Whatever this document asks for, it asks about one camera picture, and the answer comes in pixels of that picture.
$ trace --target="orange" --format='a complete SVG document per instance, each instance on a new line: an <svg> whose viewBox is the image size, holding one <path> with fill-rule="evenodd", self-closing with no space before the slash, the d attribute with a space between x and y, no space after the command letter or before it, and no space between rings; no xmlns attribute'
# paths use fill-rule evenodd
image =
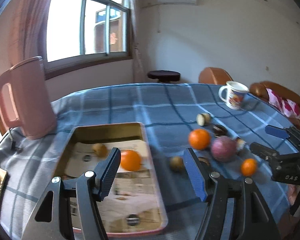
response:
<svg viewBox="0 0 300 240"><path fill-rule="evenodd" d="M211 136L205 129L193 130L188 137L189 144L196 150L203 150L210 144Z"/></svg>
<svg viewBox="0 0 300 240"><path fill-rule="evenodd" d="M138 171L141 167L141 157L133 150L121 151L120 165L127 171Z"/></svg>
<svg viewBox="0 0 300 240"><path fill-rule="evenodd" d="M246 159L241 164L241 173L244 176L251 176L258 169L258 162L255 159Z"/></svg>

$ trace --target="tablecloth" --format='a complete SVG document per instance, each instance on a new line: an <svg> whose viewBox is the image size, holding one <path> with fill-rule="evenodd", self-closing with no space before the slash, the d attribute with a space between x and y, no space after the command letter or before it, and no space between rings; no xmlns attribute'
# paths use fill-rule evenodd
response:
<svg viewBox="0 0 300 240"><path fill-rule="evenodd" d="M225 126L232 137L241 137L249 145L258 142L279 150L281 154L296 152L286 140L267 135L268 124L289 127L291 123L276 109L247 94L242 109L229 109L218 97L218 85L143 83L101 87L72 93L52 102L58 125L38 140L28 140L20 128L11 133L20 150L11 150L9 136L0 142L0 167L7 170L9 180L2 200L0 223L13 239L20 239L28 218L51 179L60 154L72 128L119 122L141 122L146 127L162 198L169 224L157 239L194 239L204 215L206 203L195 196L186 172L173 173L169 157L182 155L189 147L188 135L196 124L196 115L210 113L212 123ZM211 132L211 125L205 127ZM229 163L214 161L208 151L196 151L211 159L213 168L227 178L240 179L240 165L246 158L258 160L258 171L252 179L258 185L278 222L288 208L287 185L271 181L269 166L249 152ZM231 208L222 239L230 230Z"/></svg>

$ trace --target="blue gripper pad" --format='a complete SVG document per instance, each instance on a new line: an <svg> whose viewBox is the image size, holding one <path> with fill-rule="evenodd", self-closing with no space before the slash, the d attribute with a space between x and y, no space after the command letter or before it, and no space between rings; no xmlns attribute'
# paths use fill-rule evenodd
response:
<svg viewBox="0 0 300 240"><path fill-rule="evenodd" d="M188 148L183 152L183 163L188 172L196 196L199 197L201 201L205 201L208 194L205 189L203 175L199 169L201 163L191 148Z"/></svg>
<svg viewBox="0 0 300 240"><path fill-rule="evenodd" d="M287 139L289 137L288 133L284 129L279 128L279 127L275 127L275 126L272 126L272 125L267 125L265 127L265 131L266 131L267 134L276 136L276 137L281 138L281 139Z"/></svg>
<svg viewBox="0 0 300 240"><path fill-rule="evenodd" d="M104 173L100 180L100 199L103 200L106 196L109 195L112 183L117 174L120 161L121 161L121 152L118 148L113 148L108 158L105 160Z"/></svg>

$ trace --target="white mug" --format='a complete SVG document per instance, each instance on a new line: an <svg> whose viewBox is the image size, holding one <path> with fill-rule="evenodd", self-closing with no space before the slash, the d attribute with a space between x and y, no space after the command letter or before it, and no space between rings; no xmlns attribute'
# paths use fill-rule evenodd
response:
<svg viewBox="0 0 300 240"><path fill-rule="evenodd" d="M226 86L223 86L219 89L219 97L222 101L226 102L226 105L234 110L241 108L241 103L246 93L249 92L249 89L236 81L227 81ZM226 99L221 96L221 93L224 89L227 89Z"/></svg>

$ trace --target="black circle logo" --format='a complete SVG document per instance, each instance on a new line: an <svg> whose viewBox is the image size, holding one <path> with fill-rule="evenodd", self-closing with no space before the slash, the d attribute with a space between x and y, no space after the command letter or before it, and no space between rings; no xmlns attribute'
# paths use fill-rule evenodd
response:
<svg viewBox="0 0 300 240"><path fill-rule="evenodd" d="M127 218L128 226L135 227L140 224L140 217L135 214L128 215Z"/></svg>
<svg viewBox="0 0 300 240"><path fill-rule="evenodd" d="M91 155L85 155L85 156L83 156L82 157L82 160L84 161L84 162L89 162L89 161L91 161Z"/></svg>

